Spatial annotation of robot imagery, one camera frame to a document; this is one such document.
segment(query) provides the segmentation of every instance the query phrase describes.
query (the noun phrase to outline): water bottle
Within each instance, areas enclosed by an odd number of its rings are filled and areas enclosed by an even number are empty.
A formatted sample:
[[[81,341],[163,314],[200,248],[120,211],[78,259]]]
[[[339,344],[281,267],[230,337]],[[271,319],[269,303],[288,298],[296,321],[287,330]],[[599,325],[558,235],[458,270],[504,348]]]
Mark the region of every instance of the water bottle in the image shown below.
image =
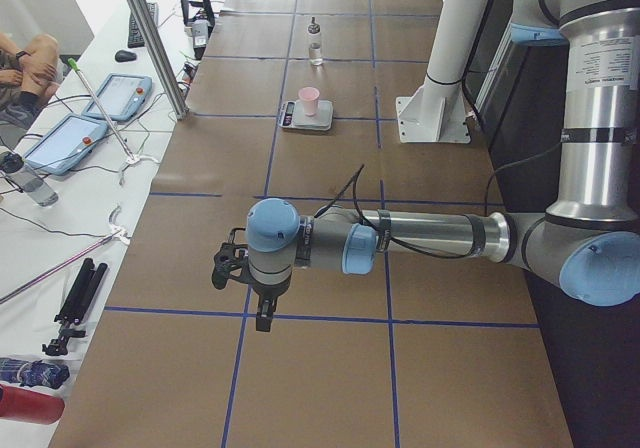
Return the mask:
[[[40,206],[53,205],[58,194],[17,153],[0,154],[0,170]]]
[[[307,27],[307,35],[309,37],[309,62],[312,65],[321,65],[324,61],[322,59],[322,34],[315,16],[311,18],[311,24]]]

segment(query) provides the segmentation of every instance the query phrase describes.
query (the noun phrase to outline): white pillar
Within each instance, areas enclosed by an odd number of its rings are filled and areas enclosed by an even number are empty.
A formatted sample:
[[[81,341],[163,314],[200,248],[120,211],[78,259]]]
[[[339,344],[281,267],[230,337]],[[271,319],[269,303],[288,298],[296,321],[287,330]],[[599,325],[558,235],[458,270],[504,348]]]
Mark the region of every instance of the white pillar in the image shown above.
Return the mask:
[[[488,0],[445,0],[424,84],[413,97],[396,99],[403,143],[468,143],[459,81]]]

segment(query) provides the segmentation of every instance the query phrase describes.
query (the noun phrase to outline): blue tape line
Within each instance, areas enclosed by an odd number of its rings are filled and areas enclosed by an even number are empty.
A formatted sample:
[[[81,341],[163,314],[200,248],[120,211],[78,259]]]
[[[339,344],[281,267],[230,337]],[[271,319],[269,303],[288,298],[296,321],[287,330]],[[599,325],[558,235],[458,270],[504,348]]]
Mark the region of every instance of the blue tape line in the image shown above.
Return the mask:
[[[203,58],[208,60],[286,60],[284,56],[241,56],[241,55],[204,55]]]
[[[298,0],[295,0],[295,5],[298,6]],[[287,46],[287,61],[284,64],[284,75],[282,76],[282,86],[280,87],[280,98],[278,99],[278,106],[282,106],[282,100],[284,98],[284,87],[287,82],[287,72],[289,71],[289,56],[291,55],[291,45],[293,44],[293,27],[295,26],[295,20],[291,22],[291,31],[289,33],[289,44]],[[273,130],[273,139],[271,140],[271,152],[269,153],[269,164],[267,165],[267,177],[264,181],[265,196],[269,193],[269,183],[271,182],[271,169],[273,167],[273,158],[276,153],[276,141],[278,139],[278,120],[276,119],[276,126]]]
[[[178,193],[176,191],[151,191],[149,196],[191,196],[196,198],[222,198],[219,193]]]
[[[436,201],[436,200],[385,200],[387,203],[403,203],[407,205],[463,205],[484,206],[480,201]],[[488,206],[504,206],[502,203],[487,203]]]
[[[369,0],[369,28],[371,30],[371,64],[376,67],[376,37],[375,23],[373,22],[373,0]]]
[[[270,196],[263,196],[263,195],[259,195],[259,196],[254,196],[253,198],[257,199],[257,200],[264,200],[265,198],[271,198]],[[306,196],[278,196],[278,198],[282,199],[282,200],[291,200],[291,201],[318,201],[318,202],[323,202],[323,201],[332,201],[333,198],[309,198]],[[351,202],[351,198],[338,198],[336,201],[349,201]],[[362,203],[378,203],[380,200],[378,199],[373,199],[373,198],[359,198],[358,199],[359,202]]]
[[[411,14],[411,13],[384,13],[384,14],[376,14],[376,13],[331,13],[331,12],[306,12],[306,11],[242,11],[242,10],[233,10],[233,11],[222,11],[221,15],[229,16],[229,15],[296,15],[296,16],[373,16],[374,18],[439,18],[440,15],[421,15],[421,14]]]
[[[268,118],[268,119],[272,119],[275,118],[277,119],[278,116],[277,115],[221,115],[221,114],[217,114],[217,113],[197,113],[197,112],[193,112],[192,113],[194,116],[199,116],[201,118]]]
[[[238,313],[232,311],[200,311],[200,310],[171,310],[165,308],[137,308],[128,306],[105,306],[104,311],[125,312],[125,313],[141,313],[156,315],[185,315],[185,316],[211,316],[225,318],[255,318],[252,313]],[[384,318],[368,318],[368,317],[349,317],[349,316],[319,316],[319,315],[287,315],[275,314],[274,318],[281,320],[297,320],[297,321],[328,321],[339,323],[373,323],[384,324],[389,323]],[[468,328],[539,328],[536,323],[492,323],[481,321],[447,321],[447,320],[398,320],[392,319],[394,325],[426,325],[426,326],[460,326]]]
[[[384,180],[380,180],[380,202],[382,205],[382,209],[386,210],[387,200],[384,196]]]
[[[247,287],[247,297],[244,301],[244,315],[249,310],[249,300],[251,299],[251,288]],[[240,372],[240,358],[242,357],[242,345],[244,344],[244,332],[247,327],[247,316],[242,317],[240,325],[240,336],[238,337],[238,347],[236,348],[236,361],[233,366],[233,376],[231,377],[231,391],[229,392],[229,401],[227,403],[227,414],[224,419],[224,430],[222,432],[222,442],[220,448],[226,448],[227,439],[229,437],[229,426],[231,425],[231,413],[233,412],[233,401],[236,396],[236,387],[238,384],[238,373]]]
[[[425,65],[425,67],[429,64],[429,60],[376,60],[377,63],[414,63],[417,65]]]
[[[394,325],[459,326],[468,328],[540,328],[536,323],[491,323],[479,321],[393,320]]]
[[[396,448],[400,448],[400,413],[398,408],[398,383],[396,371],[396,350],[393,332],[393,303],[391,300],[391,276],[389,274],[389,255],[384,254],[384,276],[387,285],[387,322],[389,325],[389,361],[391,366],[391,395],[393,401],[393,432]]]
[[[378,91],[378,85],[373,85],[373,96],[376,107],[376,139],[378,141],[378,149],[382,149],[382,127],[380,126],[380,92]]]
[[[382,318],[366,318],[366,317],[349,317],[349,316],[319,316],[319,315],[287,315],[275,314],[274,319],[279,320],[297,320],[297,321],[332,321],[340,323],[373,323],[385,324],[388,320]]]

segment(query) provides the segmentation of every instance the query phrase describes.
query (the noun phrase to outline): table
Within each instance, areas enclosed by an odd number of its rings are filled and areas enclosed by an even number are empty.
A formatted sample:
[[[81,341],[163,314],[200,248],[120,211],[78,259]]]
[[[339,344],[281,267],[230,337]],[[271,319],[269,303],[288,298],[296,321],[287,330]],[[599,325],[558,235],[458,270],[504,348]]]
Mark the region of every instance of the table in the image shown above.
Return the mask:
[[[518,269],[389,254],[366,277],[298,270],[270,334],[246,286],[213,290],[213,254],[259,199],[313,213],[364,163],[365,208],[479,213],[491,173],[479,133],[398,139],[441,0],[226,8],[50,446],[571,446]],[[277,127],[305,85],[334,102],[324,135]]]
[[[193,56],[193,50],[190,39],[184,35],[181,14],[176,11],[178,5],[173,0],[159,0],[159,7],[159,32],[171,66],[177,74],[186,57]],[[126,49],[128,23],[129,9],[122,6],[115,11],[104,29],[80,57],[79,66],[94,89],[97,89],[102,80],[112,72],[144,74],[153,79],[153,91],[142,108],[149,108],[149,111],[140,118],[140,123],[131,124],[122,135],[134,152],[142,149],[143,153],[161,160],[176,120],[167,97],[155,98],[163,92],[163,88],[146,48],[132,50],[138,55],[134,62],[114,61],[115,52]],[[64,99],[85,93],[79,78],[70,73],[57,95]],[[84,98],[66,101],[69,109],[76,113],[80,113],[86,103],[87,99]],[[29,134],[47,133],[69,109],[62,103],[46,108],[29,130]],[[16,151],[24,153],[36,141],[35,138],[25,138],[16,147]],[[126,227],[132,235],[158,166],[153,162],[144,161],[130,167],[125,172],[123,186],[119,186],[117,174],[99,168],[88,168],[98,166],[117,171],[125,158],[124,150],[115,137],[111,136],[97,145],[76,167],[78,171],[63,177],[48,177],[47,182],[60,197],[54,205],[41,208],[26,195],[10,193],[5,195],[0,207],[41,223],[49,229],[104,235],[109,233],[107,219],[110,212],[120,204],[121,213],[116,221]],[[0,213],[0,219],[0,233],[3,239],[0,248],[3,264],[0,295],[9,293],[96,241],[84,236],[71,238],[50,234],[6,213]],[[70,341],[70,354],[61,357],[71,369],[71,379],[55,392],[46,388],[34,388],[35,390],[68,399],[126,249],[124,244],[112,241],[87,255],[94,258],[96,265],[101,262],[109,265],[88,315],[88,336]],[[58,313],[81,264],[82,259],[0,307],[0,356],[27,360],[42,358],[41,345],[48,344],[49,340],[57,337],[60,325],[53,323],[53,318]],[[39,448],[48,444],[56,425],[39,426],[0,420],[0,438],[3,439],[3,443],[11,446]]]

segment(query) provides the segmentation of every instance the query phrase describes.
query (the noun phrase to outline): pink cup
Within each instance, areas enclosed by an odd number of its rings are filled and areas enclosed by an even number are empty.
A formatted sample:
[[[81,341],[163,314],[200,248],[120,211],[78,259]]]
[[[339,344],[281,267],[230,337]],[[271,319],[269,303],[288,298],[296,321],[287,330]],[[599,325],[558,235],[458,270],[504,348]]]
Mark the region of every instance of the pink cup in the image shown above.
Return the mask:
[[[305,86],[298,91],[298,99],[302,102],[302,109],[307,116],[314,116],[318,112],[320,91],[313,86]]]

